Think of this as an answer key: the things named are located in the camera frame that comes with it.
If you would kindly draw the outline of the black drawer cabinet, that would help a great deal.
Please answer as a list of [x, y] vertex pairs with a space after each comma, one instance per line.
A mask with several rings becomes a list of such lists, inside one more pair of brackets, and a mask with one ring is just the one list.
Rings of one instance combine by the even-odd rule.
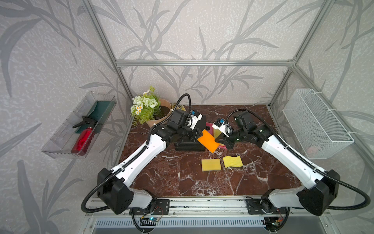
[[202, 131], [206, 129], [206, 117], [202, 118], [197, 122], [192, 132], [188, 133], [187, 136], [181, 137], [175, 144], [176, 151], [188, 151], [188, 152], [203, 152], [206, 148], [198, 141], [201, 137]]

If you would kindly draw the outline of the orange sponge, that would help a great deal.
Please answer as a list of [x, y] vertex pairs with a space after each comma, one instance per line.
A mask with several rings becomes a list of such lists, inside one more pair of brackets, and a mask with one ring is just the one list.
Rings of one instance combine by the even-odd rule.
[[207, 131], [202, 131], [202, 136], [198, 138], [198, 141], [207, 148], [211, 153], [214, 153], [220, 146], [220, 143], [215, 141], [215, 138]]

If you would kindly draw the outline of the yellow wavy scrub sponge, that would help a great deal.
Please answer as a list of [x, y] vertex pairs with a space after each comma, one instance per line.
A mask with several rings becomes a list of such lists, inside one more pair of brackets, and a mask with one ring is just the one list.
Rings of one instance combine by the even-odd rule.
[[243, 162], [242, 162], [242, 159], [241, 159], [240, 156], [236, 156], [236, 157], [226, 156], [226, 157], [223, 157], [223, 162], [224, 162], [225, 168], [241, 168], [241, 167], [243, 167]]

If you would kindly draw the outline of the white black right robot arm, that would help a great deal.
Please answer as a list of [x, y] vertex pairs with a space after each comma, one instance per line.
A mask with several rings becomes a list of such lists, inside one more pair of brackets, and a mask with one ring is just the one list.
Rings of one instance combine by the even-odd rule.
[[239, 109], [229, 116], [234, 117], [237, 129], [234, 130], [228, 121], [220, 120], [219, 123], [224, 125], [221, 143], [228, 149], [233, 149], [239, 142], [257, 145], [282, 163], [302, 184], [294, 189], [270, 190], [262, 196], [263, 203], [271, 208], [301, 208], [316, 216], [329, 209], [338, 195], [340, 176], [337, 172], [313, 164], [256, 113]]

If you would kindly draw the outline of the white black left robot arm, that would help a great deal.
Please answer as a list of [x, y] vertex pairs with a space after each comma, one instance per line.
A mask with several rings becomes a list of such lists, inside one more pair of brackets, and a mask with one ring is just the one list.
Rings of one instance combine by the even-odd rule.
[[145, 190], [133, 189], [134, 180], [170, 144], [196, 140], [204, 128], [205, 119], [198, 111], [175, 110], [167, 122], [152, 128], [147, 140], [127, 159], [98, 173], [97, 196], [117, 215], [131, 208], [153, 209], [155, 197]]

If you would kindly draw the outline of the beige flower pot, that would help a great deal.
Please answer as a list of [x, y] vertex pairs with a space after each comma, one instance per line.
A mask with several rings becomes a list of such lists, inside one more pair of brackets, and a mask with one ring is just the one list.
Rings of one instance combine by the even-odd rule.
[[157, 112], [155, 115], [155, 120], [149, 120], [146, 122], [146, 124], [150, 128], [154, 126], [155, 124], [159, 124], [162, 121], [164, 121], [172, 113], [171, 111], [172, 107], [169, 101], [162, 99], [162, 98], [160, 98], [159, 101], [160, 101], [160, 108], [159, 108], [159, 112]]

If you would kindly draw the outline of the green white artificial flowers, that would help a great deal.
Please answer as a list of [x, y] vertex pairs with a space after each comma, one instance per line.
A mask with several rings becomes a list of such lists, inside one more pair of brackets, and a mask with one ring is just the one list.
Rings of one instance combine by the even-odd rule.
[[161, 102], [155, 93], [155, 88], [149, 89], [140, 96], [132, 99], [131, 115], [133, 116], [133, 126], [144, 124], [147, 121], [154, 121], [155, 117], [161, 114]]

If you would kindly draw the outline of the dark green trowel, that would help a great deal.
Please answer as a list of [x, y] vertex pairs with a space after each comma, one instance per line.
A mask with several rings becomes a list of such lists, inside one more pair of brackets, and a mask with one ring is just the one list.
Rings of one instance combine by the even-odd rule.
[[82, 116], [82, 121], [73, 126], [73, 128], [78, 128], [75, 133], [81, 134], [88, 127], [93, 127], [94, 134], [98, 134], [109, 118], [115, 104], [113, 101], [96, 101], [88, 115]]

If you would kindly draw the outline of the left green circuit board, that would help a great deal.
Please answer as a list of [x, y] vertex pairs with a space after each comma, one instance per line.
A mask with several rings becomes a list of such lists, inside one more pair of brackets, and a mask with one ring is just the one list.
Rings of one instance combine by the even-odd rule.
[[160, 220], [161, 220], [161, 216], [158, 216], [158, 217], [155, 217], [155, 216], [151, 216], [151, 217], [141, 217], [140, 218], [140, 224], [142, 226], [156, 226]]

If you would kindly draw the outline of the red spray bottle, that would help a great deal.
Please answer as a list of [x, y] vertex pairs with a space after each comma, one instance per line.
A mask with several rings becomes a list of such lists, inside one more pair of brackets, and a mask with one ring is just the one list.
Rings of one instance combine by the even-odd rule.
[[87, 129], [83, 130], [73, 146], [71, 153], [79, 156], [86, 155], [94, 137], [93, 132], [93, 127], [88, 127]]

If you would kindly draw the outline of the right green circuit board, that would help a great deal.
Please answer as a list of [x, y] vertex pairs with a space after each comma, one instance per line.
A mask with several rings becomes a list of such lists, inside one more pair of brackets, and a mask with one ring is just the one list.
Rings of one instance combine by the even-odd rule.
[[265, 217], [264, 225], [267, 231], [276, 232], [283, 227], [283, 220], [273, 217]]

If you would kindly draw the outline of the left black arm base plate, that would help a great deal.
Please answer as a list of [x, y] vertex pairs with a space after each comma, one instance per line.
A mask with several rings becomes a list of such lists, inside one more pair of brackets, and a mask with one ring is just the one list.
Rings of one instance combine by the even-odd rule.
[[145, 208], [132, 208], [132, 214], [134, 215], [168, 215], [170, 208], [169, 199], [156, 199], [153, 200], [150, 205]]

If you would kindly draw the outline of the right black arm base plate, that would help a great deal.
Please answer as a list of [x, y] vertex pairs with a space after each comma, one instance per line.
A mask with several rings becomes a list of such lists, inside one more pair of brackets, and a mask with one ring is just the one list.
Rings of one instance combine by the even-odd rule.
[[246, 208], [249, 215], [285, 215], [287, 208], [276, 208], [270, 202], [263, 199], [246, 197]]

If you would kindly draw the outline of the clear plastic wall tray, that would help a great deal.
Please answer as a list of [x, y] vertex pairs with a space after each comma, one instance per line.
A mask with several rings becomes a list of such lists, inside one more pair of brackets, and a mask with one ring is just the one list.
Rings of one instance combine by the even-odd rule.
[[53, 159], [84, 159], [116, 106], [112, 94], [89, 91], [41, 151]]

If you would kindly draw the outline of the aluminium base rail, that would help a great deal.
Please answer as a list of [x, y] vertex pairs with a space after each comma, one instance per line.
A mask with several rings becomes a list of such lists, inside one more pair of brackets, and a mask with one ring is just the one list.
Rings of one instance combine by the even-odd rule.
[[[163, 214], [162, 219], [165, 218], [180, 218], [180, 217], [276, 217], [278, 212], [272, 214], [265, 214], [261, 209], [255, 213], [249, 213], [246, 202], [246, 196], [218, 196], [218, 197], [170, 197], [161, 198], [169, 199], [168, 208], [162, 208], [168, 211], [168, 214]], [[93, 209], [105, 206], [99, 198], [90, 199], [86, 207]], [[105, 210], [94, 213], [95, 217], [116, 217], [112, 210]], [[315, 216], [306, 210], [291, 208], [289, 216]]]

